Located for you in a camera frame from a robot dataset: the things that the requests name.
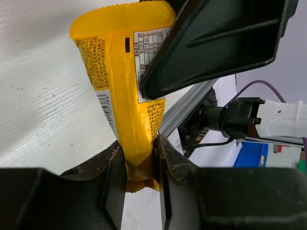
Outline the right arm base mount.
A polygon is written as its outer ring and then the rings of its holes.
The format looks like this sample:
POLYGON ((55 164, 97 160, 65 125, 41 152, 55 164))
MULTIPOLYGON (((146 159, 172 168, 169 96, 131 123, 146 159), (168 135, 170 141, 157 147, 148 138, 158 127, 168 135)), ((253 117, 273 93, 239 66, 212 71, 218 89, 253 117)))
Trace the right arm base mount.
POLYGON ((213 88, 209 89, 177 128, 183 155, 187 158, 189 158, 194 151, 194 149, 190 149, 190 147, 200 144, 200 141, 208 133, 208 130, 205 130, 204 127, 201 126, 199 118, 202 108, 206 106, 217 106, 217 99, 213 88))

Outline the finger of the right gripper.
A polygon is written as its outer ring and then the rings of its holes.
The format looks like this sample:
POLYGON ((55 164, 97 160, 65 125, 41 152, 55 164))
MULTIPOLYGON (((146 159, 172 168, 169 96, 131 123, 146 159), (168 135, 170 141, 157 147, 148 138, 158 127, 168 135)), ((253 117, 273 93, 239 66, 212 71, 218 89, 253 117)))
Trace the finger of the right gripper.
POLYGON ((154 100, 196 83, 267 66, 296 0, 172 0, 176 19, 141 78, 154 100))

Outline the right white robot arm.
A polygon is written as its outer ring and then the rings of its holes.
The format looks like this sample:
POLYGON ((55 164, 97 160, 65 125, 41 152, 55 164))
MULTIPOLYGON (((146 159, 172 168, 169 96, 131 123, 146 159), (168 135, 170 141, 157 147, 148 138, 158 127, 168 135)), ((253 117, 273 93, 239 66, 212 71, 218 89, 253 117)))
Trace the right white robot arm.
MULTIPOLYGON (((141 93, 158 99, 187 86, 272 63, 296 0, 171 0, 176 19, 141 79, 141 93)), ((268 99, 232 99, 199 111, 201 127, 230 140, 307 135, 307 106, 268 99)))

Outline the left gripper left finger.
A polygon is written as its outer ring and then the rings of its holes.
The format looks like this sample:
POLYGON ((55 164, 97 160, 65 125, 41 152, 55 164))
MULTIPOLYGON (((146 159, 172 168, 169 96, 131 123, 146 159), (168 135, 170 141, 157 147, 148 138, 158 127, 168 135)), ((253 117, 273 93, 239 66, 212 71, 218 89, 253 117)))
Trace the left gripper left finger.
POLYGON ((119 230, 126 189, 118 142, 56 175, 43 168, 1 168, 3 230, 119 230))

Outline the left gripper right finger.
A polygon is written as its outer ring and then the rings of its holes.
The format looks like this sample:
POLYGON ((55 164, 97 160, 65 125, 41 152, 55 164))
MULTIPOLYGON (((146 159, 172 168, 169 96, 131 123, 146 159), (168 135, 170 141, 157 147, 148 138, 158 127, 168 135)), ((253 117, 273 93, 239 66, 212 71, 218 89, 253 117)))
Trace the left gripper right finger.
POLYGON ((304 230, 307 178, 294 168, 201 168, 159 135, 165 230, 304 230))

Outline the yellow snack packet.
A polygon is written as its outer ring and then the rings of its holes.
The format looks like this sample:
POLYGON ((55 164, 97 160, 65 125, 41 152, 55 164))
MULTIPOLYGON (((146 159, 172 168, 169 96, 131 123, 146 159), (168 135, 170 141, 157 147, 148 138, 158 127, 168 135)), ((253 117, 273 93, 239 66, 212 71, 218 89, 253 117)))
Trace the yellow snack packet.
POLYGON ((146 99, 141 80, 175 17, 169 3, 151 0, 99 8, 78 17, 70 27, 70 38, 123 148, 130 193, 145 187, 159 190, 153 149, 165 98, 146 99))

